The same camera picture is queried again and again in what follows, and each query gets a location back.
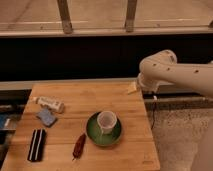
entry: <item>green bowl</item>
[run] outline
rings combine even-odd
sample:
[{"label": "green bowl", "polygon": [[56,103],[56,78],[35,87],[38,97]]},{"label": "green bowl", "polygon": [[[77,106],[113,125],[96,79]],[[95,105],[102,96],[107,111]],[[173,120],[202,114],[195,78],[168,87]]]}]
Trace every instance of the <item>green bowl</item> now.
[{"label": "green bowl", "polygon": [[98,146],[110,146],[115,144],[122,131],[121,122],[117,119],[117,123],[113,128],[112,132],[109,134],[101,134],[101,129],[97,123],[97,116],[100,112],[93,114],[87,122],[87,136],[92,140],[92,142]]}]

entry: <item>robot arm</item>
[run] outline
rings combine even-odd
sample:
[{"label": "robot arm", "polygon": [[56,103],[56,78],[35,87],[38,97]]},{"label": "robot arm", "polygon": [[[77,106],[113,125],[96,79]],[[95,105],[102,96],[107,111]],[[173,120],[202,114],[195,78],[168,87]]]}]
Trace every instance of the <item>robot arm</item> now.
[{"label": "robot arm", "polygon": [[213,97],[211,74],[212,64],[178,64],[174,52],[164,50],[141,61],[138,83],[142,90],[156,92],[159,83],[167,81]]},{"label": "robot arm", "polygon": [[[140,63],[138,84],[145,91],[156,92],[160,81],[191,88],[195,92],[213,97],[212,64],[178,64],[171,50],[164,50],[143,59]],[[213,170],[213,121],[200,142],[191,171]]]}]

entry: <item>white cup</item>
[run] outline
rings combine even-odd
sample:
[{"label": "white cup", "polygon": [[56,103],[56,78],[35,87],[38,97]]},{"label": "white cup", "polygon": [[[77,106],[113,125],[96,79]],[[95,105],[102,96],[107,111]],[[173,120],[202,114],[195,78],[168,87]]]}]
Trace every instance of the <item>white cup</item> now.
[{"label": "white cup", "polygon": [[117,117],[115,113],[111,111],[103,111],[98,114],[97,122],[102,134],[109,134],[117,123]]}]

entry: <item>floor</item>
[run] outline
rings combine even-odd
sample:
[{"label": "floor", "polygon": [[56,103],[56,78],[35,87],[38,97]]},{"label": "floor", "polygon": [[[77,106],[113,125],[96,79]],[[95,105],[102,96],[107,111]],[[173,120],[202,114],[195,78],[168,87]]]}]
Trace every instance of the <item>floor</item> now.
[{"label": "floor", "polygon": [[[152,124],[155,104],[145,102]],[[213,101],[201,97],[160,99],[154,116],[161,171],[190,171],[198,143],[213,118]]]},{"label": "floor", "polygon": [[[123,28],[128,0],[68,0],[74,28]],[[207,26],[212,0],[138,0],[135,27]],[[1,0],[0,30],[61,29],[57,1]]]}]

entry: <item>wooden tabletop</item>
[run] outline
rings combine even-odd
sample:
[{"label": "wooden tabletop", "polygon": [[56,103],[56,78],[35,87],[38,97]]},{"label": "wooden tabletop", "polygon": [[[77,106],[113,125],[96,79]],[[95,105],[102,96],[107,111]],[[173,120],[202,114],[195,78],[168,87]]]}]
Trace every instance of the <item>wooden tabletop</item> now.
[{"label": "wooden tabletop", "polygon": [[[47,96],[63,101],[63,114],[50,128],[36,118],[41,107],[28,101],[18,124],[3,171],[157,171],[158,155],[141,93],[128,95],[129,82],[74,82],[36,84],[29,99]],[[87,120],[97,111],[111,110],[122,123],[122,135],[111,147],[98,147],[87,137],[83,155],[74,160],[73,148],[85,132]],[[34,129],[47,132],[41,162],[29,162],[27,155]]]}]

